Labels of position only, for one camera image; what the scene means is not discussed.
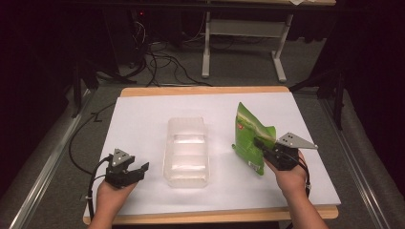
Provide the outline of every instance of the plastic container lid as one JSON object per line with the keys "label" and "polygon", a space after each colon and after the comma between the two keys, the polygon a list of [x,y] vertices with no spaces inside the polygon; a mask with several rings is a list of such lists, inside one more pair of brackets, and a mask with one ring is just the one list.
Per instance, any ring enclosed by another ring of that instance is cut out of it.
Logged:
{"label": "plastic container lid", "polygon": [[209,179],[206,129],[202,117],[168,122],[163,176],[174,188],[202,188]]}

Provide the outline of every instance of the black cable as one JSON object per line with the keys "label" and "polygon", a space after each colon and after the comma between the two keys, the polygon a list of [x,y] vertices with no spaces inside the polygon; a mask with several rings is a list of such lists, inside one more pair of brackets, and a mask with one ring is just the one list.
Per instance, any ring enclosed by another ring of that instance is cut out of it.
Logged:
{"label": "black cable", "polygon": [[105,175],[100,175],[100,176],[96,177],[95,180],[98,178],[102,178],[102,177],[105,177]]}
{"label": "black cable", "polygon": [[157,57],[157,59],[158,58],[166,59],[166,60],[170,61],[169,63],[174,63],[176,65],[175,72],[177,71],[177,68],[180,67],[183,70],[185,77],[187,77],[189,80],[191,80],[193,82],[192,84],[204,85],[204,86],[212,87],[212,85],[210,85],[208,83],[197,81],[197,80],[193,79],[192,77],[190,77],[190,75],[188,75],[188,72],[187,72],[186,68],[180,63],[180,61],[176,57],[174,57],[172,55],[168,55],[168,54],[163,53],[163,52],[159,52],[159,54],[154,54],[154,56]]}
{"label": "black cable", "polygon": [[163,46],[162,48],[159,48],[159,49],[157,49],[157,50],[154,50],[154,52],[161,52],[161,51],[164,51],[164,50],[167,49],[167,44],[168,44],[168,42],[160,42],[160,41],[158,41],[158,42],[153,42],[153,43],[149,44],[150,49],[152,50],[152,46],[156,46],[156,45],[159,45],[159,44],[163,44],[164,46]]}
{"label": "black cable", "polygon": [[226,46],[226,47],[224,47],[224,48],[216,48],[214,45],[213,45],[213,43],[214,42],[210,42],[210,43],[212,43],[212,44],[210,44],[210,48],[211,49],[213,49],[213,50],[227,50],[227,49],[229,49],[230,47],[232,47],[233,46],[233,44],[235,43],[235,37],[233,37],[233,36],[224,36],[224,35],[217,35],[217,36],[214,36],[214,37],[216,37],[217,39],[218,38],[223,38],[223,40],[229,40],[230,41],[230,43]]}
{"label": "black cable", "polygon": [[149,51],[150,51],[150,55],[152,55],[153,61],[155,62],[155,67],[154,67],[154,70],[153,70],[153,71],[151,71],[151,70],[148,68],[149,72],[152,74],[152,79],[149,81],[149,83],[146,84],[146,88],[149,87],[149,86],[152,84],[152,82],[155,82],[155,85],[156,85],[156,86],[159,86],[158,82],[156,81],[156,72],[158,71],[158,62],[157,62],[157,60],[156,60],[155,55],[154,55],[153,52],[152,52],[152,49],[149,49]]}
{"label": "black cable", "polygon": [[80,165],[78,165],[78,164],[75,162],[75,160],[74,160],[74,157],[73,157],[73,154],[72,154],[72,145],[73,145],[73,142],[74,142],[74,140],[75,140],[75,137],[77,136],[77,133],[79,133],[80,130],[81,130],[90,120],[92,120],[95,116],[99,115],[101,112],[105,111],[107,108],[113,106],[114,104],[116,104],[116,102],[114,102],[114,103],[112,103],[112,104],[110,104],[110,105],[104,107],[103,109],[101,109],[100,111],[98,111],[98,112],[96,112],[96,113],[92,113],[92,115],[91,115],[86,121],[84,121],[84,123],[81,124],[81,125],[75,130],[74,134],[73,134],[72,137],[71,137],[71,140],[70,140],[70,142],[69,142],[69,148],[68,148],[69,158],[71,159],[72,164],[73,164],[77,169],[79,169],[80,171],[82,171],[83,173],[86,173],[86,174],[88,174],[88,175],[91,175],[91,174],[92,174],[91,172],[89,172],[89,171],[83,169],[83,168],[82,168]]}
{"label": "black cable", "polygon": [[294,225],[292,225],[292,223],[290,223],[287,227],[286,227],[286,229],[291,229],[291,228],[293,228],[294,227]]}
{"label": "black cable", "polygon": [[132,71],[131,73],[128,73],[126,75],[120,75],[118,73],[111,73],[111,72],[106,72],[106,70],[101,70],[101,72],[106,73],[108,77],[102,76],[102,75],[97,75],[97,78],[106,80],[106,81],[119,81],[121,83],[137,83],[137,81],[132,81],[128,78],[135,76],[139,73],[141,73],[146,67],[146,60],[145,58],[142,58],[138,64],[138,67]]}
{"label": "black cable", "polygon": [[95,216],[95,208],[93,206],[93,184],[95,183],[95,177],[98,170],[98,167],[105,161],[110,161],[113,159],[112,155],[108,155],[107,157],[103,158],[95,167],[92,173],[92,177],[90,178],[89,188],[87,190],[87,203],[89,205],[89,213],[90,213],[90,220],[93,220]]}
{"label": "black cable", "polygon": [[298,165],[301,166],[301,168],[303,168],[304,171],[305,171],[306,174],[307,174],[307,180],[306,180],[305,190],[306,190],[306,193],[307,193],[307,197],[309,197],[310,182],[309,182],[309,170],[308,170],[308,167],[305,166],[305,165],[304,165],[303,163],[301,163],[301,162],[299,162]]}

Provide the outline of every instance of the wrist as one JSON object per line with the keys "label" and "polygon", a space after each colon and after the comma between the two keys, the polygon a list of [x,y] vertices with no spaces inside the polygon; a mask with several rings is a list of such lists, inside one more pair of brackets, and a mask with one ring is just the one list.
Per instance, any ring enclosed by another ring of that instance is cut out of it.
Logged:
{"label": "wrist", "polygon": [[289,191],[282,191],[283,196],[287,201],[295,200],[295,199],[308,199],[307,193],[305,188],[302,189],[294,189]]}
{"label": "wrist", "polygon": [[108,215],[98,214],[96,213],[93,217],[89,229],[111,229],[113,225],[114,217],[110,217]]}
{"label": "wrist", "polygon": [[96,211],[95,217],[113,222],[114,218],[116,217],[116,214],[117,213],[115,213],[113,211],[98,210],[98,211]]}

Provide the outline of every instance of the hand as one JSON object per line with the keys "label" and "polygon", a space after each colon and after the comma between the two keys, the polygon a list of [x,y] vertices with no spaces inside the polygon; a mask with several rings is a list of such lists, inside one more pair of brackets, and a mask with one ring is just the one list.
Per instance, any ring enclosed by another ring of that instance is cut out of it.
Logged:
{"label": "hand", "polygon": [[103,180],[97,189],[96,214],[89,228],[111,228],[114,218],[137,183],[118,189]]}
{"label": "hand", "polygon": [[[303,154],[298,152],[298,155],[304,161]],[[307,197],[305,191],[307,174],[304,169],[297,165],[290,171],[279,171],[267,160],[265,163],[276,175],[277,184],[286,198],[294,228],[328,228]]]}
{"label": "hand", "polygon": [[[304,160],[304,156],[300,151],[298,155]],[[286,198],[305,194],[306,172],[303,168],[297,165],[290,171],[279,171],[266,159],[265,163],[274,172],[277,184]]]}

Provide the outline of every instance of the gray carpet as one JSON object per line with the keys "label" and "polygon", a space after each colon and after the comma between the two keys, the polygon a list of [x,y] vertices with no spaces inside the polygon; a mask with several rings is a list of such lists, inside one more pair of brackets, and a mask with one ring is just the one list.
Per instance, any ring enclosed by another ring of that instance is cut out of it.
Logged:
{"label": "gray carpet", "polygon": [[[211,53],[211,75],[209,79],[201,79],[203,58],[201,46],[184,46],[182,49],[155,46],[154,49],[155,53],[159,53],[158,50],[163,49],[162,52],[176,56],[191,77],[213,86],[281,85],[276,79],[275,70],[269,58],[268,47],[274,45],[275,41],[270,39],[257,44],[256,42],[250,44],[242,41],[244,40],[234,43],[231,48],[225,50],[222,48],[227,47],[226,42],[214,43],[214,47],[218,49],[212,50]],[[282,62],[288,78],[288,82],[284,85],[291,86],[308,77],[322,46],[323,42],[310,44],[305,44],[301,40],[287,42],[282,54]],[[148,56],[148,64],[151,63],[150,61],[151,57]],[[156,81],[160,85],[187,80],[181,69],[176,70],[176,65],[173,63],[165,66],[164,61],[167,63],[167,60],[162,59],[158,62],[158,66],[161,68],[158,69]],[[147,70],[134,77],[139,82],[137,87],[146,85],[151,77]],[[81,123],[91,113],[97,112],[114,102],[119,96],[120,90],[127,87],[104,80],[100,80],[100,83],[101,87],[95,92],[89,106],[84,111]],[[327,224],[330,228],[377,228],[369,208],[359,192],[358,185],[353,179],[338,134],[325,112],[323,104],[326,101],[318,100],[313,92],[298,93],[295,98],[309,132],[314,142],[319,146],[320,156],[342,200],[342,204],[338,207],[339,217],[327,220]],[[346,96],[345,105],[342,119],[343,134],[355,152],[355,158],[364,171],[367,181],[371,184],[389,225],[391,228],[403,228],[405,227],[402,218],[405,216],[403,196],[395,189],[394,183],[365,137],[362,127],[356,119],[350,99]],[[113,110],[114,106],[102,112],[98,116],[98,119],[102,120],[101,122],[90,121],[75,138],[72,148],[73,156],[77,163],[87,170],[92,170],[98,163]],[[37,164],[28,164],[26,169],[22,170],[19,180],[15,181],[16,184],[1,200],[1,226],[6,225],[4,227],[8,227],[11,224],[47,156],[49,156],[47,153],[32,156],[37,158],[35,160]],[[82,216],[86,206],[83,196],[86,194],[88,182],[89,176],[75,168],[69,159],[67,149],[65,149],[56,173],[44,197],[32,213],[27,228],[86,228],[82,222]],[[280,228],[284,228],[286,224],[288,222],[280,222]],[[268,228],[271,223],[227,226],[229,228]]]}

